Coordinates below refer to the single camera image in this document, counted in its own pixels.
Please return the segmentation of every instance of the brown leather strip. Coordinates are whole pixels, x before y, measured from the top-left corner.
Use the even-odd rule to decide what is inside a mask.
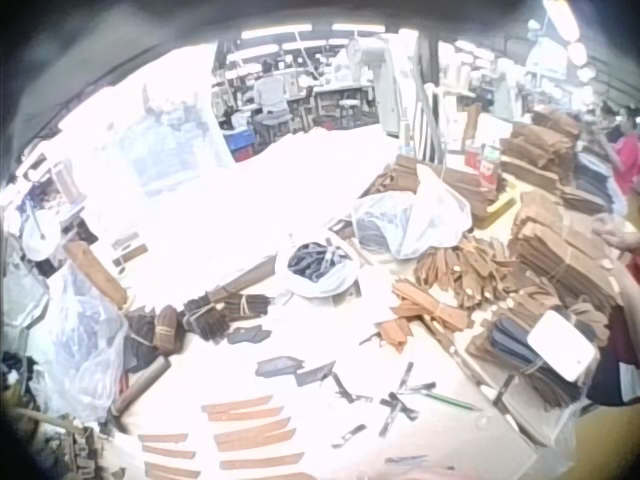
[[[210,422],[238,422],[242,420],[259,420],[261,418],[277,417],[284,407],[265,408],[263,410],[251,410],[249,412],[222,412],[209,413]]]
[[[262,407],[268,404],[272,398],[273,395],[267,395],[266,397],[252,398],[251,400],[203,405],[202,411],[206,413],[222,413],[232,412],[234,410],[246,410],[247,408]]]
[[[308,473],[287,473],[285,475],[274,475],[272,477],[250,478],[249,480],[316,480],[316,477]]]
[[[142,443],[182,443],[187,437],[188,433],[172,433],[169,435],[138,435],[138,440]]]
[[[192,460],[196,456],[196,452],[189,450],[171,450],[168,448],[152,447],[151,445],[142,445],[142,451],[146,453],[153,453],[154,455],[160,455],[170,458],[184,458],[186,460]]]
[[[235,440],[244,440],[247,438],[258,437],[266,435],[268,433],[274,433],[283,428],[287,428],[291,417],[283,418],[282,420],[276,420],[274,422],[265,423],[257,427],[243,428],[242,430],[234,430],[233,432],[219,433],[213,436],[217,445],[226,442],[232,442]]]
[[[176,477],[183,478],[198,478],[200,471],[187,470],[186,468],[168,467],[167,465],[160,465],[158,463],[144,462],[144,469],[150,473],[166,473]]]
[[[233,440],[231,442],[221,443],[218,445],[219,452],[237,452],[238,450],[251,450],[252,448],[266,447],[267,445],[275,445],[276,443],[287,442],[293,438],[296,429],[285,430],[284,432],[264,435],[258,438],[245,438],[242,440]]]
[[[304,457],[304,453],[294,453],[282,457],[252,458],[247,460],[223,460],[220,470],[244,470],[252,468],[273,468],[286,465],[297,465]]]
[[[144,474],[151,480],[179,480],[178,477],[170,477],[169,475],[164,475],[158,472],[151,472],[149,470],[145,470]]]

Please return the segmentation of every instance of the stool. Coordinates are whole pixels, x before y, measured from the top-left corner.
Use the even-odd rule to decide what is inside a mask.
[[[291,133],[292,129],[291,129],[291,119],[293,118],[293,115],[291,115],[290,113],[283,115],[281,117],[276,117],[276,118],[270,118],[268,120],[263,120],[262,124],[267,126],[267,135],[268,135],[268,140],[269,140],[269,144],[274,143],[276,140],[278,140],[279,138],[282,138],[284,135]],[[284,132],[284,135],[280,135],[281,133],[281,128],[282,125],[286,124],[287,125],[287,131]]]
[[[345,120],[351,118],[352,127],[356,127],[361,123],[362,119],[362,107],[360,106],[360,100],[345,99],[338,102],[340,126],[346,127]]]

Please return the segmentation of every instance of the ceiling light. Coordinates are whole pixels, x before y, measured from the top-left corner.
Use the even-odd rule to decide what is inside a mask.
[[[560,36],[567,42],[576,42],[580,38],[580,27],[567,1],[542,0],[542,3]]]
[[[492,61],[494,58],[496,58],[496,55],[493,52],[484,48],[476,48],[473,53],[476,55],[476,57],[480,57],[484,60]]]
[[[409,28],[401,28],[400,30],[398,30],[398,34],[402,35],[402,36],[406,36],[406,37],[417,37],[418,36],[418,31],[417,30],[411,30]]]
[[[227,55],[227,63],[243,60],[245,58],[259,57],[260,55],[268,55],[269,53],[275,53],[280,50],[275,43],[269,45],[261,45],[259,47],[247,48],[238,52],[230,53]]]
[[[261,28],[260,30],[247,30],[242,32],[242,39],[264,37],[265,35],[277,35],[279,33],[295,33],[295,32],[310,32],[312,30],[310,24],[304,25],[284,25],[281,27]]]
[[[456,54],[456,57],[462,63],[473,63],[474,60],[473,55],[471,55],[470,53],[458,53]]]
[[[386,28],[384,25],[355,25],[352,23],[334,23],[331,27],[332,30],[354,30],[359,32],[375,32],[384,33]]]
[[[567,53],[569,54],[569,60],[574,65],[582,67],[587,63],[587,49],[581,42],[571,43],[567,46]]]
[[[458,47],[460,50],[465,50],[467,52],[473,52],[475,51],[475,49],[477,48],[473,43],[471,42],[467,42],[465,40],[458,40],[455,43],[456,47]]]
[[[303,42],[288,42],[282,44],[283,50],[295,50],[297,48],[314,48],[324,47],[327,44],[326,40],[307,40]]]

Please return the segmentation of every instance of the red shirt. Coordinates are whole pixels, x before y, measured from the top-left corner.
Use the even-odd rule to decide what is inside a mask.
[[[630,133],[618,140],[613,148],[618,154],[618,157],[620,157],[620,163],[622,163],[622,169],[614,169],[613,176],[622,194],[627,196],[631,193],[633,180],[636,175],[640,173],[640,147],[638,145],[638,137],[635,133]]]

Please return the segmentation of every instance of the white plastic bag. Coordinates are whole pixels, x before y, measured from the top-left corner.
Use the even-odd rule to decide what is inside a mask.
[[[63,268],[62,295],[53,306],[58,314],[49,326],[51,355],[32,387],[51,415],[103,420],[122,373],[127,322],[75,265]]]
[[[336,265],[316,283],[289,270],[289,259],[299,246],[310,242],[326,244],[327,238],[331,239],[331,243],[335,247],[344,250],[351,260],[346,260]],[[275,265],[276,275],[280,277],[283,286],[296,295],[308,298],[330,297],[344,292],[356,281],[359,269],[360,262],[356,252],[338,236],[328,231],[296,238],[295,241],[280,249]]]
[[[453,247],[471,227],[469,203],[431,169],[418,165],[420,186],[411,192],[386,192],[358,200],[353,225],[358,241],[372,252],[400,260],[429,247]]]

